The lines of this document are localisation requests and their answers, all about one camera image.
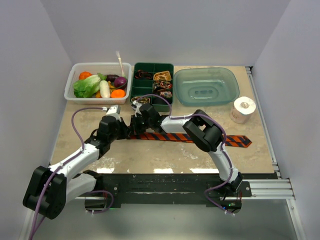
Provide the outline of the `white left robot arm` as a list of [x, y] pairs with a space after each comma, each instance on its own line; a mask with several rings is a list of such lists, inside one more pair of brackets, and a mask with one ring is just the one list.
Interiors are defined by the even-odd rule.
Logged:
[[22, 204], [52, 220], [72, 199], [87, 192], [99, 196], [104, 184], [93, 173], [80, 171], [102, 158], [114, 141], [125, 139], [127, 129], [119, 114], [103, 116], [96, 135], [91, 135], [83, 148], [59, 163], [50, 167], [39, 166], [34, 170]]

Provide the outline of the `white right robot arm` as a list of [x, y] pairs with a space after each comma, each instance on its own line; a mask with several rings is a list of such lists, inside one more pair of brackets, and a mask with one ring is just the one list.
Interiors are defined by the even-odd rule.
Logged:
[[154, 131], [153, 140], [192, 141], [211, 157], [222, 181], [217, 187], [230, 197], [241, 190], [243, 176], [234, 166], [226, 150], [225, 130], [204, 111], [196, 110], [184, 116], [160, 115], [149, 103], [134, 101], [135, 114], [131, 117], [133, 135], [142, 136], [147, 129]]

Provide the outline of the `orange navy striped tie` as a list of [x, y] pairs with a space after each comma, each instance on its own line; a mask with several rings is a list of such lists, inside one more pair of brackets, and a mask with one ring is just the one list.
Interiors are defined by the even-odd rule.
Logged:
[[[155, 132], [144, 132], [129, 137], [131, 140], [170, 141], [180, 143], [193, 143], [187, 133], [167, 133], [162, 135]], [[227, 135], [225, 145], [227, 147], [248, 148], [252, 141], [245, 135]]]

